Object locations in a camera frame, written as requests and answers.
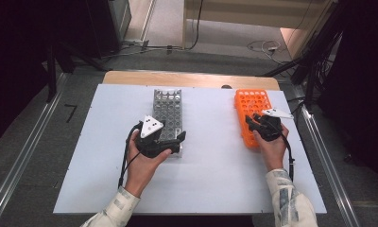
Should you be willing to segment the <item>light wooden furniture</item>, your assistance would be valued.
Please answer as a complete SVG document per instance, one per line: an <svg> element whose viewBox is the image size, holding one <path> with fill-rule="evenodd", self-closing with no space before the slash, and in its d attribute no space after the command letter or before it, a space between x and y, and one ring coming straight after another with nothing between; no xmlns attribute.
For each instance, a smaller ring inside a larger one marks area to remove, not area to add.
<svg viewBox="0 0 378 227"><path fill-rule="evenodd" d="M186 21L206 21L278 27L292 58L297 58L332 14L336 0L184 0Z"/></svg>

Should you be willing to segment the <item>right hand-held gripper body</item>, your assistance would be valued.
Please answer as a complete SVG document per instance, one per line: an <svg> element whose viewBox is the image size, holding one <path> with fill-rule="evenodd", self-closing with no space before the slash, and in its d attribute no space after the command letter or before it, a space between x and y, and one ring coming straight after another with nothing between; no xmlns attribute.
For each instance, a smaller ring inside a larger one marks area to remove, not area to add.
<svg viewBox="0 0 378 227"><path fill-rule="evenodd" d="M293 119L292 113L286 113L280 109L272 108L267 110L262 110L262 115L266 118L264 124L259 124L257 122L257 131L260 133L261 137L270 142L281 136L282 132L282 118Z"/></svg>

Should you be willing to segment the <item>person's right hand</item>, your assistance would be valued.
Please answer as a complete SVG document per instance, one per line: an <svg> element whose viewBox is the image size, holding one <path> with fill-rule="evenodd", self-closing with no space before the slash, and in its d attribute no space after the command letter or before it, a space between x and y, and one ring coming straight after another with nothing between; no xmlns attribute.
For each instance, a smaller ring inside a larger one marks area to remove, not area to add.
<svg viewBox="0 0 378 227"><path fill-rule="evenodd" d="M285 125L282 125L282 129L283 135L269 142L264 140L258 131L253 132L254 138L260 147L267 171L284 167L283 159L286 150L284 137L287 137L289 130Z"/></svg>

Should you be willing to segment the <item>orange test tube rack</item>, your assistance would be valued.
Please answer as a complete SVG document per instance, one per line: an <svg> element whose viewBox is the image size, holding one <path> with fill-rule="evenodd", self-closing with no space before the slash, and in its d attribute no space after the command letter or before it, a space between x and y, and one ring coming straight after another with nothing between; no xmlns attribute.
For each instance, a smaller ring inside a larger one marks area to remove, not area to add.
<svg viewBox="0 0 378 227"><path fill-rule="evenodd" d="M245 122L245 116L252 116L249 114L247 107L252 100L259 101L263 108L262 110L271 109L266 90L262 89L238 89L234 96L234 107L236 109L239 124L241 127L241 136L247 148L258 148L259 145L254 139L253 133L249 131L248 124Z"/></svg>

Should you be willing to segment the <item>aluminium floor rail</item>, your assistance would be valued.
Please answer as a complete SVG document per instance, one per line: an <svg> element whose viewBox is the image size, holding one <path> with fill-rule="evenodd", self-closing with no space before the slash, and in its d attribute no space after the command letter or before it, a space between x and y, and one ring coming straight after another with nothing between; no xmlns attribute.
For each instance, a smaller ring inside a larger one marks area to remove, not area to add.
<svg viewBox="0 0 378 227"><path fill-rule="evenodd" d="M58 91L54 94L54 97L43 106L40 116L35 122L33 129L31 130L24 143L24 146L19 152L5 180L0 184L0 218L18 182L21 179L31 156L34 153L37 144L41 139L53 112L55 111L60 101L60 97L63 94L65 84L70 77L71 74L60 74L56 83L56 85L58 86Z"/></svg>
<svg viewBox="0 0 378 227"><path fill-rule="evenodd" d="M319 132L318 124L312 114L305 107L301 108L301 114L312 137L313 143L317 150L318 157L321 161L325 175L333 191L336 205L347 227L361 227L360 221L353 209L352 202L346 192L336 171L335 165L331 159L328 149Z"/></svg>

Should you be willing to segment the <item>black metal stand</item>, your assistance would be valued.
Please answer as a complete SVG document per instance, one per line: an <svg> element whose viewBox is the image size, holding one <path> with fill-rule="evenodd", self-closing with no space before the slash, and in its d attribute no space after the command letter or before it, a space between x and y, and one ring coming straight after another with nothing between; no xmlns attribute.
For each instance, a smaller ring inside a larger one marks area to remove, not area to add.
<svg viewBox="0 0 378 227"><path fill-rule="evenodd" d="M328 17L328 20L323 25L322 29L312 39L311 43L307 45L306 50L301 55L285 63L278 68L264 74L264 77L276 76L283 71L296 66L296 70L290 77L293 85L301 85L307 79L305 98L303 104L309 107L312 104L313 90L317 80L318 63L324 59L328 47L335 40L342 25L341 16L351 0L338 0L335 4L334 10Z"/></svg>
<svg viewBox="0 0 378 227"><path fill-rule="evenodd" d="M49 45L47 47L47 73L48 73L48 97L46 102L49 103L54 98L57 92L57 81L56 81L56 65L55 57L53 53L53 46Z"/></svg>

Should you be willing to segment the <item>clear test tube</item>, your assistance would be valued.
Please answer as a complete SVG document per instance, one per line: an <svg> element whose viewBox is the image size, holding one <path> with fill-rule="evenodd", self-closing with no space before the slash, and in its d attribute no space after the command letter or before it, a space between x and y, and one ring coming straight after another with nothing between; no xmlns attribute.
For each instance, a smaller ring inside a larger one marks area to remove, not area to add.
<svg viewBox="0 0 378 227"><path fill-rule="evenodd" d="M263 105L259 101L252 100L248 103L247 110L250 115L253 115L253 114L260 114L262 111L262 108L263 108Z"/></svg>

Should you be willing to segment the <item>dark curtain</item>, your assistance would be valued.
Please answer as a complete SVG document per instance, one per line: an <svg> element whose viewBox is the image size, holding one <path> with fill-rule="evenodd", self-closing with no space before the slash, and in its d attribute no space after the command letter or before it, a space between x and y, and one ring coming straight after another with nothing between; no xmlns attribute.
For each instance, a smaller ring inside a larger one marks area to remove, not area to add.
<svg viewBox="0 0 378 227"><path fill-rule="evenodd" d="M318 105L347 133L346 148L378 174L378 0L350 0Z"/></svg>

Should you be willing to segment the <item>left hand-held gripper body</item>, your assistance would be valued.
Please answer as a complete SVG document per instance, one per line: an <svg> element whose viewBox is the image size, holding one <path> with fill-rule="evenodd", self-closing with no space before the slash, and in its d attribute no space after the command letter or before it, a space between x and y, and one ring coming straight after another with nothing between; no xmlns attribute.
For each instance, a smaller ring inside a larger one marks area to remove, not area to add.
<svg viewBox="0 0 378 227"><path fill-rule="evenodd" d="M161 140L164 120L158 121L151 115L146 115L140 124L139 136L135 138L134 143L145 157L155 158L166 149L173 153L180 152L181 134L170 140Z"/></svg>

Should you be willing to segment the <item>black cabinet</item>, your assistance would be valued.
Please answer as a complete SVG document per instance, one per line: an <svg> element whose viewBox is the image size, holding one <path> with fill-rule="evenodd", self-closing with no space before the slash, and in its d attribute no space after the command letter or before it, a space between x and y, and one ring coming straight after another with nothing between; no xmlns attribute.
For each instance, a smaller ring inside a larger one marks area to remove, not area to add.
<svg viewBox="0 0 378 227"><path fill-rule="evenodd" d="M86 0L93 25L96 56L118 52L125 39L131 12L129 0Z"/></svg>

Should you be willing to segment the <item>grey metal test tube rack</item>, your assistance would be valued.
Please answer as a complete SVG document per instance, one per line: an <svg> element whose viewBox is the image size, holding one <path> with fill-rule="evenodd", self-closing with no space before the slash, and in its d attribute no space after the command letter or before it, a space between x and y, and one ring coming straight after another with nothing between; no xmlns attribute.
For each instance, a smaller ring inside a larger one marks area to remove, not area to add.
<svg viewBox="0 0 378 227"><path fill-rule="evenodd" d="M152 116L164 124L160 140L176 139L183 132L181 89L155 89Z"/></svg>

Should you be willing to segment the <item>person's left hand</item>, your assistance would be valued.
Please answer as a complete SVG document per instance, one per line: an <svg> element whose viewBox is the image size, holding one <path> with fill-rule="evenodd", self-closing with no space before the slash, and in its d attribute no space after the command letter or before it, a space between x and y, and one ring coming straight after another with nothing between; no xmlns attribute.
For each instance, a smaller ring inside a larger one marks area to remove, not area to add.
<svg viewBox="0 0 378 227"><path fill-rule="evenodd" d="M124 186L124 188L136 198L141 197L146 186L155 174L157 167L171 154L171 150L166 149L155 158L145 157L135 146L134 140L138 134L139 132L135 130L129 139L128 177Z"/></svg>

